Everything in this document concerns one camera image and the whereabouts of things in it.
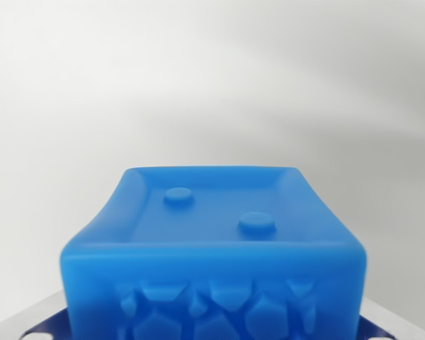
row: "blue surface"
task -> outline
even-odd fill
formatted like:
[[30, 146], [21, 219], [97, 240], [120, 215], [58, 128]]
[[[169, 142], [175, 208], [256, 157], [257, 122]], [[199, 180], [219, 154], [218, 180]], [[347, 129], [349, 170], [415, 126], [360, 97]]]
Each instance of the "blue surface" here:
[[365, 262], [297, 169], [140, 168], [62, 275], [75, 340], [348, 340]]

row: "gray background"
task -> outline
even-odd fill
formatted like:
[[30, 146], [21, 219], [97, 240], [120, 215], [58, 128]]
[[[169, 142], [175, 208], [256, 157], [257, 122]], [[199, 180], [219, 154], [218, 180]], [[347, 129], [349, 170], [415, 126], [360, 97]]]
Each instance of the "gray background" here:
[[132, 166], [296, 166], [425, 328], [425, 2], [0, 1], [0, 320]]

